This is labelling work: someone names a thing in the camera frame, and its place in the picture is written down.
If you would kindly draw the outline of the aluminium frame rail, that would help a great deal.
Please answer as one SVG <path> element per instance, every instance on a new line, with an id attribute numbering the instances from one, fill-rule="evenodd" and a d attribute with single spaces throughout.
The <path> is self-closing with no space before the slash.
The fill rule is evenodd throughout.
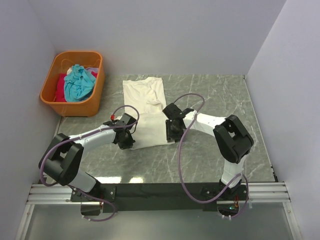
<path id="1" fill-rule="evenodd" d="M 213 137 L 190 131 L 178 144 L 138 151 L 113 144 L 86 154 L 81 168 L 108 184 L 175 183 L 179 180 L 177 155 L 186 182 L 215 182 L 223 159 Z M 33 184 L 17 233 L 19 240 L 300 240 L 287 186 L 273 179 L 249 185 L 250 199 L 234 219 L 218 212 L 194 210 L 119 211 L 90 222 L 71 202 L 66 186 Z"/>

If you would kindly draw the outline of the black base beam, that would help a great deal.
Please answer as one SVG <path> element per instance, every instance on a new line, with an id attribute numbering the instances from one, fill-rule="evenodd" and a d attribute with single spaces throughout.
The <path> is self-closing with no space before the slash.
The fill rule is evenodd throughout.
<path id="1" fill-rule="evenodd" d="M 190 194 L 199 200 L 195 202 L 185 193 L 180 183 L 102 183 L 90 197 L 74 190 L 70 200 L 81 203 L 81 212 L 99 215 L 117 211 L 165 211 L 165 210 L 203 210 L 222 211 L 235 215 L 239 202 L 248 198 L 248 187 L 239 183 L 220 193 L 223 185 L 217 182 L 186 183 Z"/>

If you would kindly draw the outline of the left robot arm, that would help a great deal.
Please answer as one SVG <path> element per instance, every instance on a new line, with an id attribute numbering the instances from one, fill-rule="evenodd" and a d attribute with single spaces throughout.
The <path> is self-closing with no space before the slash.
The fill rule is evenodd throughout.
<path id="1" fill-rule="evenodd" d="M 104 122 L 101 126 L 85 133 L 71 136 L 57 134 L 38 164 L 40 175 L 47 174 L 61 186 L 71 186 L 90 196 L 100 198 L 101 183 L 80 170 L 83 155 L 108 144 L 115 144 L 121 150 L 132 148 L 135 140 L 130 130 L 137 123 L 137 119 L 125 113 L 120 119 Z"/>

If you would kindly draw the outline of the lavender cloth in basket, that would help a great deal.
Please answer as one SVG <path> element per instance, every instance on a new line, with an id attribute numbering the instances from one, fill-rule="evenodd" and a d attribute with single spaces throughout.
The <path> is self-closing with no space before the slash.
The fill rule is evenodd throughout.
<path id="1" fill-rule="evenodd" d="M 90 73 L 96 73 L 97 74 L 99 72 L 99 68 L 98 67 L 86 67 L 85 69 Z"/>

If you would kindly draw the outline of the white t shirt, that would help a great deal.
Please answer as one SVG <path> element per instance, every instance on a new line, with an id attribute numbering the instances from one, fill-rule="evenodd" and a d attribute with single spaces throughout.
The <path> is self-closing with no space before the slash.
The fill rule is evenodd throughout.
<path id="1" fill-rule="evenodd" d="M 137 127 L 132 135 L 135 140 L 132 149 L 169 145 L 166 135 L 167 117 L 163 113 L 167 102 L 162 78 L 124 80 L 122 87 L 124 104 L 139 112 Z"/>

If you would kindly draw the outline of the red t shirt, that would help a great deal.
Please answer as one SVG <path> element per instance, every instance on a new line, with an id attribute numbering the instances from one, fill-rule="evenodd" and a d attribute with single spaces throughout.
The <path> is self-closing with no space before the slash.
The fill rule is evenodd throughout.
<path id="1" fill-rule="evenodd" d="M 95 73 L 95 72 L 92 72 L 92 74 L 97 77 L 98 74 Z M 61 73 L 59 75 L 59 79 L 58 79 L 58 82 L 57 82 L 57 86 L 56 86 L 56 91 L 55 91 L 55 101 L 56 102 L 67 102 L 65 100 L 65 97 L 64 97 L 64 77 L 66 76 L 67 74 L 65 73 Z"/>

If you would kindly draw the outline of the teal t shirt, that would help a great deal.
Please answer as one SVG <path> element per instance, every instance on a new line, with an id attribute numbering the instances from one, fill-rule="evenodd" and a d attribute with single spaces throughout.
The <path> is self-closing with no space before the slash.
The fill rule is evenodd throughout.
<path id="1" fill-rule="evenodd" d="M 82 65 L 75 64 L 64 77 L 64 98 L 67 102 L 82 102 L 88 99 L 95 88 L 97 77 Z"/>

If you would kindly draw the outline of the orange plastic basket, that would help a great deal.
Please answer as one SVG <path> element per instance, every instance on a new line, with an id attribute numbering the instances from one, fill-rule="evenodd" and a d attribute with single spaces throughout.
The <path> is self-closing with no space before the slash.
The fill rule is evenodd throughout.
<path id="1" fill-rule="evenodd" d="M 96 84 L 91 96 L 80 102 L 57 102 L 56 90 L 60 74 L 75 64 L 98 68 Z M 53 60 L 47 77 L 39 94 L 43 103 L 50 106 L 62 117 L 92 117 L 99 111 L 103 86 L 105 82 L 103 57 L 96 51 L 64 51 L 59 53 Z"/>

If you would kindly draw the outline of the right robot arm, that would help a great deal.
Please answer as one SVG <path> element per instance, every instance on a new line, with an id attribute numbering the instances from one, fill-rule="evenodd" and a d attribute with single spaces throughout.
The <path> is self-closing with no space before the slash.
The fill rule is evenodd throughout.
<path id="1" fill-rule="evenodd" d="M 252 136 L 240 119 L 233 114 L 217 117 L 191 108 L 181 110 L 174 103 L 167 105 L 162 112 L 167 117 L 166 139 L 179 143 L 179 151 L 188 130 L 199 131 L 215 138 L 224 158 L 223 173 L 219 181 L 223 187 L 221 191 L 234 194 L 242 182 L 245 159 L 254 145 Z"/>

